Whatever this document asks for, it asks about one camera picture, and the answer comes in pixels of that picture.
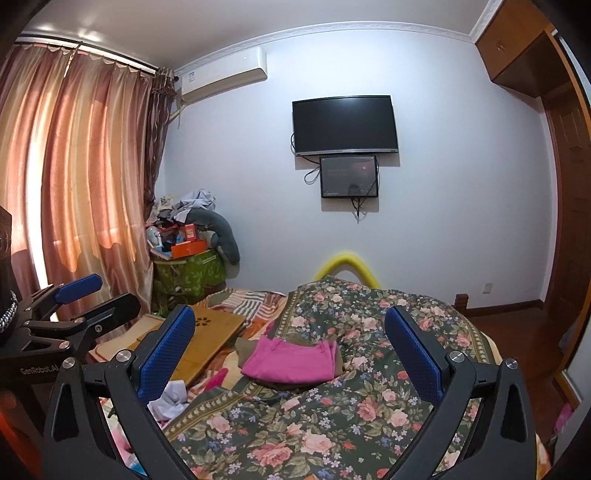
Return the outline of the orange yellow blanket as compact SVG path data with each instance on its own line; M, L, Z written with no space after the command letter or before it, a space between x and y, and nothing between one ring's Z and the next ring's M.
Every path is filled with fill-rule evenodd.
M539 436L536 436L536 480L542 480L551 470L549 454Z

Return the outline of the pink slipper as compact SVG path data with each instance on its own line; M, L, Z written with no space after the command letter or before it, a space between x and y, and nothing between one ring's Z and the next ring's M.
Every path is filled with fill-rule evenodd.
M572 405L570 403L565 403L560 412L559 415L554 423L554 428L553 431L556 435L559 435L565 428L566 424L568 423L568 420L571 418L573 414L573 408Z

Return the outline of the green storage box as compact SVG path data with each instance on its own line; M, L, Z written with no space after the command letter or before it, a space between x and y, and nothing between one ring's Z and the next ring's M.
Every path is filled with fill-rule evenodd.
M166 317L178 304L194 305L225 287L224 262L215 251L153 261L151 312Z

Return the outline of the white crumpled cloth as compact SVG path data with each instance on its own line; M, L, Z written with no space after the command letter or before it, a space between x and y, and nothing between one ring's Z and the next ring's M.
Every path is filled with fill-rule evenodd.
M169 381L162 394L147 404L157 422L169 422L188 406L187 389L183 380Z

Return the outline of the floral green bedspread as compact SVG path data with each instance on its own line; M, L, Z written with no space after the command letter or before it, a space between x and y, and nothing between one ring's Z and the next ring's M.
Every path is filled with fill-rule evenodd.
M166 427L167 439L199 479L383 477L431 412L386 337L394 306L445 348L494 361L485 336L449 304L325 278L290 293L270 336L334 339L342 374L290 390L245 378L214 388Z

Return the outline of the orange box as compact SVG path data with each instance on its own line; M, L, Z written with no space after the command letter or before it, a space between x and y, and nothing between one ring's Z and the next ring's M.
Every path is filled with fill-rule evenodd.
M208 244L205 240L195 239L193 241L185 241L176 243L170 247L171 258L176 260L193 255L198 255L207 250Z

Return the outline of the wooden bedpost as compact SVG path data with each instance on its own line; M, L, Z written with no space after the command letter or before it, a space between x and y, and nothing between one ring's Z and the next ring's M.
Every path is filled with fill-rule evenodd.
M467 293L459 293L454 300L454 308L462 314L466 314L468 310L469 295Z

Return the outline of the grey plush pillow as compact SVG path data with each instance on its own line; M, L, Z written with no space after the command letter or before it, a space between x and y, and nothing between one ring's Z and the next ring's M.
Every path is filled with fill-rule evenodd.
M186 217L186 222L194 224L201 230L209 231L211 246L221 253L232 266L240 262L238 243L229 223L218 213L204 208L192 208Z

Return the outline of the pink striped curtain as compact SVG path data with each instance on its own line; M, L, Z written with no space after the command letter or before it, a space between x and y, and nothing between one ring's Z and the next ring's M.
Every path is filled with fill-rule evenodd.
M164 70L49 45L10 49L1 64L1 204L22 296L96 274L101 289L60 308L60 319L123 293L149 311L145 223L173 98Z

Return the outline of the striped blanket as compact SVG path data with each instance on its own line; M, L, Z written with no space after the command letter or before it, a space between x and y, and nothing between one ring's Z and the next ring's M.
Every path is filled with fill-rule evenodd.
M286 304L283 293L226 288L206 296L198 306L242 316L243 327L249 328L252 323L273 321Z

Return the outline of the wooden door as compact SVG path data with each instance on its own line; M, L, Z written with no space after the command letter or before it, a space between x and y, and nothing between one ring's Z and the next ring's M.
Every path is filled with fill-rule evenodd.
M558 222L546 307L562 332L577 329L590 283L590 134L574 87L543 97L554 150Z

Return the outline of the yellow bed footboard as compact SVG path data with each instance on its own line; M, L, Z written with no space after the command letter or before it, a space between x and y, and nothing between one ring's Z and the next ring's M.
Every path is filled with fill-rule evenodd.
M322 266L318 273L315 274L314 280L320 281L326 276L332 275L332 273L338 270L349 269L353 271L356 278L362 281L363 285L366 285L372 289L381 289L381 284L377 280L377 277L370 271L370 268L365 262L356 254L351 252L343 252L329 258L327 262Z

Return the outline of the white air conditioner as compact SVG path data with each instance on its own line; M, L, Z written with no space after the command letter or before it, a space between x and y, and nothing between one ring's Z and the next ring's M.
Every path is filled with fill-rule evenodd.
M181 106L238 88L266 81L267 58L262 47L253 47L187 66L180 74L177 99Z

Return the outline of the wooden wardrobe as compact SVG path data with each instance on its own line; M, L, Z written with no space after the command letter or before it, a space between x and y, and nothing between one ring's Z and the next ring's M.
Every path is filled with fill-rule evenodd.
M502 2L476 42L493 83L537 98L569 80L548 25L533 2Z

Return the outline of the small wall monitor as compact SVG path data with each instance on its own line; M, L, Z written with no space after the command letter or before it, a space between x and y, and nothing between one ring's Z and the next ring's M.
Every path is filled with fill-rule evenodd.
M321 196L325 199L377 198L378 177L379 164L376 156L320 158Z

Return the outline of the wall television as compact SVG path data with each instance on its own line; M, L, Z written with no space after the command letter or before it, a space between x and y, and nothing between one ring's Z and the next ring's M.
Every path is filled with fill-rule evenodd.
M294 101L294 153L318 156L399 151L389 95L356 95Z

